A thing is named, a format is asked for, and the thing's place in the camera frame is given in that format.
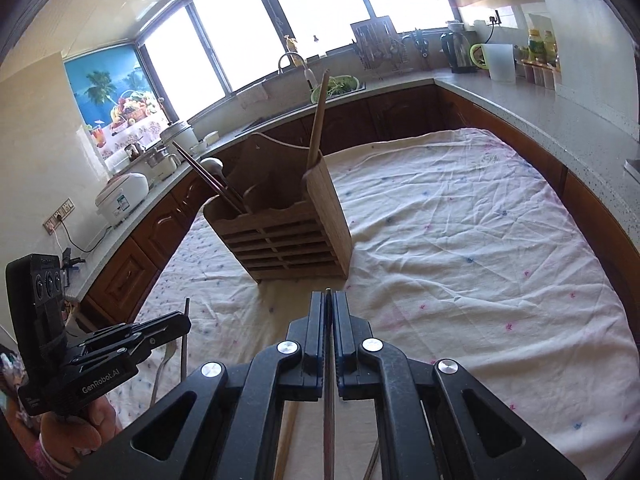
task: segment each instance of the white countertop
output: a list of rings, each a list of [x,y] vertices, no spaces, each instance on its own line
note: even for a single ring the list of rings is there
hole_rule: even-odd
[[[524,132],[583,181],[609,209],[640,250],[640,184],[624,170],[625,159],[640,158],[640,143],[603,118],[555,92],[518,78],[516,85],[494,83],[482,73],[452,74],[449,70],[418,72],[367,82],[364,90],[327,103],[331,108],[374,95],[436,84],[497,115]],[[240,142],[252,132],[269,130],[313,113],[314,105],[284,114],[258,127],[221,134],[203,156]],[[150,190],[145,200],[118,227],[110,230],[86,263],[70,275],[67,299],[80,301],[115,251],[138,223],[191,169],[183,163],[168,179]]]

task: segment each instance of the human hand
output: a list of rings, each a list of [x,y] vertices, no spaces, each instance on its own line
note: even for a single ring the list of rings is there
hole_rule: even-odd
[[[97,450],[122,430],[106,397],[94,400],[87,406],[87,412],[91,423],[76,416],[62,419],[52,412],[42,416],[40,439],[44,451],[53,460],[76,467],[82,454]]]

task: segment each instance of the metal bolt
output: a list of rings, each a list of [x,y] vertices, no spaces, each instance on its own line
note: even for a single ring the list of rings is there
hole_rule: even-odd
[[[281,354],[293,354],[298,350],[298,343],[295,341],[283,341],[278,345],[278,352]]]
[[[362,342],[362,347],[369,352],[377,352],[378,350],[382,350],[382,341],[380,339],[376,339],[375,337],[371,337],[369,339],[365,339]]]
[[[438,370],[443,374],[454,374],[458,371],[458,363],[453,359],[443,359],[438,363]]]
[[[202,365],[200,371],[205,377],[217,377],[222,373],[222,366],[214,362],[206,363]]]

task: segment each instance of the white rice cooker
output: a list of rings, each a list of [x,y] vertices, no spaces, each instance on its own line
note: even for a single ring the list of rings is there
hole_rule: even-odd
[[[187,152],[198,143],[196,134],[193,133],[193,128],[187,121],[178,121],[172,124],[160,133],[160,139],[169,153],[176,155],[180,162],[184,160],[184,157],[175,149],[174,141]]]
[[[109,183],[96,197],[98,213],[107,219],[112,227],[122,222],[149,193],[146,176],[127,173]]]

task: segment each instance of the green pitcher handle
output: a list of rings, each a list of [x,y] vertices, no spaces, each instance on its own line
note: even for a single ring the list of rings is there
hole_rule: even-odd
[[[484,68],[485,70],[489,70],[489,67],[486,65],[486,63],[480,63],[478,60],[476,60],[476,56],[474,56],[474,52],[479,48],[482,48],[482,44],[480,43],[475,44],[469,50],[469,57],[471,58],[471,62],[477,67]]]

